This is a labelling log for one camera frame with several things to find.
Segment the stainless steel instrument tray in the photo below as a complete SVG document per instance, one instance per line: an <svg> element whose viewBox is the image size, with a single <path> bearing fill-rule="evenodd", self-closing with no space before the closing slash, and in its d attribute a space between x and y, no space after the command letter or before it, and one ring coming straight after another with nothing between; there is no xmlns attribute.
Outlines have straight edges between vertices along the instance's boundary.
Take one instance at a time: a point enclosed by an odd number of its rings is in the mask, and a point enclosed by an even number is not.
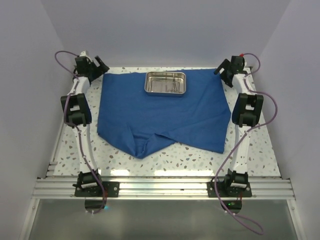
<svg viewBox="0 0 320 240"><path fill-rule="evenodd" d="M181 97L187 91L187 77L177 71L149 71L144 91L151 96Z"/></svg>

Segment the blue surgical drape cloth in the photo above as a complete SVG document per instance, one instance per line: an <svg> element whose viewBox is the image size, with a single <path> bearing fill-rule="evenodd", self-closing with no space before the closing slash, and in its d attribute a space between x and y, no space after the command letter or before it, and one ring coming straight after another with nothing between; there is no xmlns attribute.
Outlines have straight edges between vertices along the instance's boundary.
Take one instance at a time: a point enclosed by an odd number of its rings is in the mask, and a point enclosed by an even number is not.
<svg viewBox="0 0 320 240"><path fill-rule="evenodd" d="M147 94L144 73L102 79L97 133L113 147L142 159L176 142L223 153L231 112L212 69L185 70L182 96Z"/></svg>

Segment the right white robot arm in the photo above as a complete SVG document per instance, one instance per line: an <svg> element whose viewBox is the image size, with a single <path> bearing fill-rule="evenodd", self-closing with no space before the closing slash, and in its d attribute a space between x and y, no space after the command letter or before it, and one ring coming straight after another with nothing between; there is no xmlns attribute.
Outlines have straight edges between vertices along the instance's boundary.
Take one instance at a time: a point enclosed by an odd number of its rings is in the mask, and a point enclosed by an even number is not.
<svg viewBox="0 0 320 240"><path fill-rule="evenodd" d="M235 125L235 146L231 153L231 163L222 182L217 181L217 192L223 197L237 197L250 188L248 159L250 136L249 130L260 121L264 97L254 93L246 81L249 76L245 71L245 58L233 55L225 59L214 71L230 88L235 88L238 96L232 111L231 121Z"/></svg>

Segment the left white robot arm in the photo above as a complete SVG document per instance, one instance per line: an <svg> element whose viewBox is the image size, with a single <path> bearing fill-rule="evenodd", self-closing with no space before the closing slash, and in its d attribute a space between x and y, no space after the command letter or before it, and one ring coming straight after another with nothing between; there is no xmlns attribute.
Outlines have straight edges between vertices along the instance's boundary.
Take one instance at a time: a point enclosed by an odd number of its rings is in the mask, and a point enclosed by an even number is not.
<svg viewBox="0 0 320 240"><path fill-rule="evenodd" d="M90 137L90 126L92 123L92 113L86 98L86 92L91 87L92 82L108 72L100 57L96 56L95 63L87 51L82 51L75 56L75 70L73 74L73 84L69 93L60 98L63 110L64 123L72 128L75 142L79 154L79 174L75 196L103 196L104 184L101 180L101 172L94 160Z"/></svg>

